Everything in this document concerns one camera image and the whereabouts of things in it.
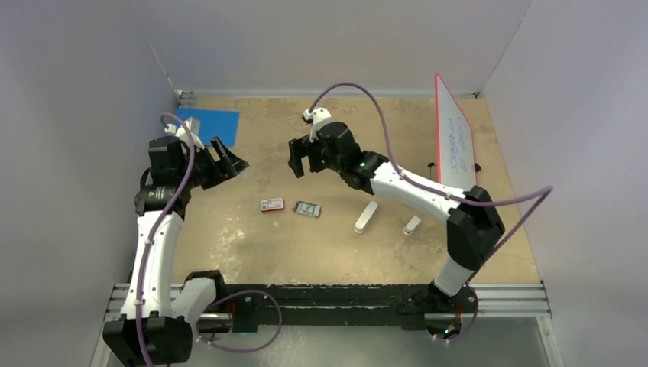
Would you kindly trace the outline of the staple box tray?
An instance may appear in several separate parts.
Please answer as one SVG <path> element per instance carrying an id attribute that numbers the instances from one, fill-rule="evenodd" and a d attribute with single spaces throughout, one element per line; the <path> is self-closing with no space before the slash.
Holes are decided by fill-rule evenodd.
<path id="1" fill-rule="evenodd" d="M 322 207 L 314 203 L 297 201 L 293 206 L 293 211 L 304 216 L 319 218 L 322 212 Z"/>

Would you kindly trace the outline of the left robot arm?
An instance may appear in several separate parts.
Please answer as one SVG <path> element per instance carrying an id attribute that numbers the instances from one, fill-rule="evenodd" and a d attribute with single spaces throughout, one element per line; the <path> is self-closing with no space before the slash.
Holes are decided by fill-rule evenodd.
<path id="1" fill-rule="evenodd" d="M 173 259 L 186 208 L 195 187 L 204 190 L 232 179 L 248 162 L 213 137 L 193 157 L 174 136 L 149 143 L 150 166 L 135 196 L 138 245 L 133 276 L 117 320 L 105 323 L 102 337 L 125 366 L 169 365 L 189 360 L 200 314 L 225 308 L 228 292 L 219 271 L 189 274 L 179 295 L 171 294 Z"/>

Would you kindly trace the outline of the red white staple box sleeve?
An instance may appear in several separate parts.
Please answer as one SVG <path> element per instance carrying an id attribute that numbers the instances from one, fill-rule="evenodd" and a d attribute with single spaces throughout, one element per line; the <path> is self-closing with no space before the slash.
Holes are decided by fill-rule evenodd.
<path id="1" fill-rule="evenodd" d="M 285 209 L 283 198 L 264 199 L 260 201 L 260 209 L 263 213 L 281 211 Z"/>

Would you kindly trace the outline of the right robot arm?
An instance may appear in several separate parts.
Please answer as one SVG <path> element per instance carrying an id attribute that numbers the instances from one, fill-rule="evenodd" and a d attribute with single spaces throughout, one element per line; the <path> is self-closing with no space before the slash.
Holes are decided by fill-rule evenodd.
<path id="1" fill-rule="evenodd" d="M 448 258 L 429 284 L 429 301 L 440 311 L 458 303 L 459 291 L 478 272 L 503 237 L 505 227 L 486 189 L 444 187 L 406 172 L 388 157 L 360 148 L 343 122 L 331 122 L 313 137 L 289 140 L 288 165 L 304 175 L 302 159 L 318 173 L 335 171 L 351 188 L 383 196 L 425 214 L 445 226 Z"/>

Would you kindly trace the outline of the white stapler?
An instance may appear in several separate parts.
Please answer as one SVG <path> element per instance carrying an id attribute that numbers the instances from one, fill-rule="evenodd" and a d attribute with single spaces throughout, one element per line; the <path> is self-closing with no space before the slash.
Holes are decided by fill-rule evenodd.
<path id="1" fill-rule="evenodd" d="M 370 201 L 367 204 L 354 224 L 354 231 L 357 234 L 362 234 L 365 231 L 368 223 L 371 221 L 371 218 L 376 213 L 377 208 L 378 203 L 376 203 L 375 201 Z"/>

